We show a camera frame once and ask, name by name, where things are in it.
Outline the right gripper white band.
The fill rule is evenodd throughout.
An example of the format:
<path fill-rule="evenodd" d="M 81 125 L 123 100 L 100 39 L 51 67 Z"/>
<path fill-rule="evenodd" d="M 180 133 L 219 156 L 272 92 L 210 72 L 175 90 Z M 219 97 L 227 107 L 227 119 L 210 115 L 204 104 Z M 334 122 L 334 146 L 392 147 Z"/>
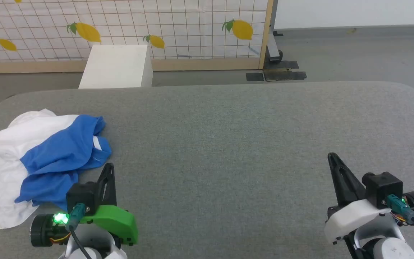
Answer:
<path fill-rule="evenodd" d="M 336 153 L 327 155 L 338 206 L 342 209 L 331 215 L 324 234 L 328 242 L 336 242 L 354 232 L 354 245 L 360 241 L 383 236 L 376 246 L 407 246 L 396 220 L 414 225 L 414 210 L 403 195 L 388 195 L 379 209 L 365 199 L 366 189 Z"/>

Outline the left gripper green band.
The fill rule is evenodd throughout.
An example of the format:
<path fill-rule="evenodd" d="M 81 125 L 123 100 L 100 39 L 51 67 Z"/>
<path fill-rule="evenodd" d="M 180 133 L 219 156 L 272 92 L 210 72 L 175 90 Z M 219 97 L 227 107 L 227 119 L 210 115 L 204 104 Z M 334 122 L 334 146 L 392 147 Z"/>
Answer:
<path fill-rule="evenodd" d="M 34 247 L 64 245 L 71 237 L 70 228 L 79 231 L 82 224 L 95 224 L 111 234 L 119 244 L 133 246 L 138 243 L 135 217 L 117 207 L 115 170 L 113 163 L 106 163 L 96 183 L 94 214 L 86 215 L 84 204 L 76 205 L 71 213 L 40 214 L 34 217 L 30 227 L 30 242 Z"/>

